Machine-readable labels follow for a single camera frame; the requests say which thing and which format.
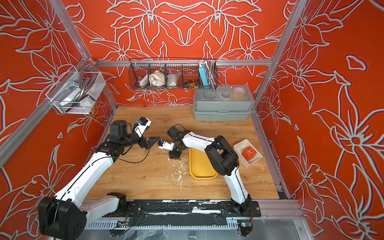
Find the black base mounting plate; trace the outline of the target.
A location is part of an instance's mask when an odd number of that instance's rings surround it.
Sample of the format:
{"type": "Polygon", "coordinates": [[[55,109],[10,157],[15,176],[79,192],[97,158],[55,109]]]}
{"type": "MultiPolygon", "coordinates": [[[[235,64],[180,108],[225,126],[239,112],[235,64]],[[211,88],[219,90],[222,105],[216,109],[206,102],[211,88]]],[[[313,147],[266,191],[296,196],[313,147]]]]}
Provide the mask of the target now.
{"type": "Polygon", "coordinates": [[[151,215],[208,214],[224,218],[260,217],[259,203],[252,201],[249,210],[241,214],[230,200],[129,200],[129,217],[151,215]]]}

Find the small white plastic box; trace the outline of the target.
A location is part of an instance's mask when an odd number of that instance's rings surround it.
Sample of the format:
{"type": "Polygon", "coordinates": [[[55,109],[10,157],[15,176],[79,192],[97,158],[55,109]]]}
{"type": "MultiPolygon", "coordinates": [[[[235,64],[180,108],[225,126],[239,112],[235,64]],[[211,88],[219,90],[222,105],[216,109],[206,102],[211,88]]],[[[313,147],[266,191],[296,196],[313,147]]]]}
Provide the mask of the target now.
{"type": "Polygon", "coordinates": [[[239,161],[245,168],[250,167],[252,164],[263,158],[261,152],[258,151],[248,139],[242,140],[235,144],[234,150],[239,156],[239,161]]]}

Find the white cloth in basket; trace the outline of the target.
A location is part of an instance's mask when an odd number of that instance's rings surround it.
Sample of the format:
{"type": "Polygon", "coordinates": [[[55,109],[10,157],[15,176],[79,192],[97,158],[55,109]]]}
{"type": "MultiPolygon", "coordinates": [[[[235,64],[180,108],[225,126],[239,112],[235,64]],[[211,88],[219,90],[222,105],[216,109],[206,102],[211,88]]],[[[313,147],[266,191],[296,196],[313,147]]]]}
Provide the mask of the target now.
{"type": "Polygon", "coordinates": [[[155,71],[149,75],[150,86],[161,87],[166,85],[165,75],[160,71],[155,71]]]}

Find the clear plastic wall bin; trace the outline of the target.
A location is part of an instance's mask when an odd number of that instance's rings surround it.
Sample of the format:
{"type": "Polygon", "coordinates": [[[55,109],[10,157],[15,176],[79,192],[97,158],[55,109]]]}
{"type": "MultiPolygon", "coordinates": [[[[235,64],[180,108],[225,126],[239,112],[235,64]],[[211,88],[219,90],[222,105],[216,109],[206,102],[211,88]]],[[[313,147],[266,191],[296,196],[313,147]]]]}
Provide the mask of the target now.
{"type": "Polygon", "coordinates": [[[49,88],[46,98],[58,114],[88,115],[105,85],[101,72],[71,67],[49,88]]]}

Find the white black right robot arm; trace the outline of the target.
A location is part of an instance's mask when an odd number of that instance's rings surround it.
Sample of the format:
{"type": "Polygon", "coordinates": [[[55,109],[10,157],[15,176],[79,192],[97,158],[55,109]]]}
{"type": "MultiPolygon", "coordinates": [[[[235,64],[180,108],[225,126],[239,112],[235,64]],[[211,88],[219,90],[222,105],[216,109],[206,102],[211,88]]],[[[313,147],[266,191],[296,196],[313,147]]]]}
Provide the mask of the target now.
{"type": "Polygon", "coordinates": [[[251,195],[246,190],[241,176],[239,156],[223,136],[208,138],[189,130],[180,131],[176,126],[167,131],[173,140],[158,142],[160,149],[169,150],[170,159],[179,159],[183,150],[196,149],[207,155],[213,169],[226,180],[231,192],[231,204],[234,211],[244,216],[250,211],[251,195]]]}

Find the yellow plastic tray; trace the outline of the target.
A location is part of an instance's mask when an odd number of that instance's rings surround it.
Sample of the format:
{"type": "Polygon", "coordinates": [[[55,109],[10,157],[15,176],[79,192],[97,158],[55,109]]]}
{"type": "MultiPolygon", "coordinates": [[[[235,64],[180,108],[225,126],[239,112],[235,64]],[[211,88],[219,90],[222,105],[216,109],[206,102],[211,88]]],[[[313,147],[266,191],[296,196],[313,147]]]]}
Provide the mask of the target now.
{"type": "Polygon", "coordinates": [[[218,176],[206,153],[190,148],[190,174],[197,180],[211,180],[218,176]]]}

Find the blue box in basket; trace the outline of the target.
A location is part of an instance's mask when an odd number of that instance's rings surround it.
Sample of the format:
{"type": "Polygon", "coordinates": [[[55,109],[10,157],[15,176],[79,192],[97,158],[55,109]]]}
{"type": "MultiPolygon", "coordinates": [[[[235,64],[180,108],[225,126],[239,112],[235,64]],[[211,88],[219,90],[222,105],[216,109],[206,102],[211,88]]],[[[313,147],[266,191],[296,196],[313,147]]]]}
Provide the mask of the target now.
{"type": "Polygon", "coordinates": [[[209,81],[207,77],[208,64],[206,61],[199,61],[199,73],[202,80],[202,84],[205,88],[209,87],[209,81]]]}

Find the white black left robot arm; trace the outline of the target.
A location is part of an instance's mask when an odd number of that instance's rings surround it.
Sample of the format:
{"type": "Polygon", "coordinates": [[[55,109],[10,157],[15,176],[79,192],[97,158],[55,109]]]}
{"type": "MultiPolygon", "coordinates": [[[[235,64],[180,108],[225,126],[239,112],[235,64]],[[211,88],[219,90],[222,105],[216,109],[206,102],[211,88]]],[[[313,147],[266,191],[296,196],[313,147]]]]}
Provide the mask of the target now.
{"type": "Polygon", "coordinates": [[[125,214],[125,194],[112,192],[92,204],[84,200],[103,173],[134,145],[150,150],[158,137],[146,139],[144,132],[151,120],[141,117],[134,125],[114,121],[110,133],[95,150],[77,175],[53,197],[44,197],[38,204],[40,233],[60,240],[77,239],[85,227],[108,214],[125,214]]]}

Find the orange block in white box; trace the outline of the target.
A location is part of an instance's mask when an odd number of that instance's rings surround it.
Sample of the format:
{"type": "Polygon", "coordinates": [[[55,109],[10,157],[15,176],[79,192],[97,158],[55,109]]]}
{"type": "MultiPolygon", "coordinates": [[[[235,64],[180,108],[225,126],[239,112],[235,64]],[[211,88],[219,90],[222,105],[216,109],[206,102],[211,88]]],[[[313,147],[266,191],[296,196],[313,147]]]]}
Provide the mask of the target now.
{"type": "Polygon", "coordinates": [[[242,156],[248,163],[250,163],[256,157],[257,153],[258,152],[252,146],[248,146],[243,149],[242,156]]]}

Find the grey plastic storage box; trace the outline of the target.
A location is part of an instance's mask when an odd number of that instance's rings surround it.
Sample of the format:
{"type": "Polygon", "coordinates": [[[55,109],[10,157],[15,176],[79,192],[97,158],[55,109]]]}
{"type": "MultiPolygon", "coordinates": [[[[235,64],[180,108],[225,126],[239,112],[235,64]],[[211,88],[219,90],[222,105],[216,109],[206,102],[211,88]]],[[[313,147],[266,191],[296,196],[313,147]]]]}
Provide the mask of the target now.
{"type": "Polygon", "coordinates": [[[193,112],[196,121],[245,121],[253,104],[248,85],[219,85],[215,90],[195,90],[193,112]]]}

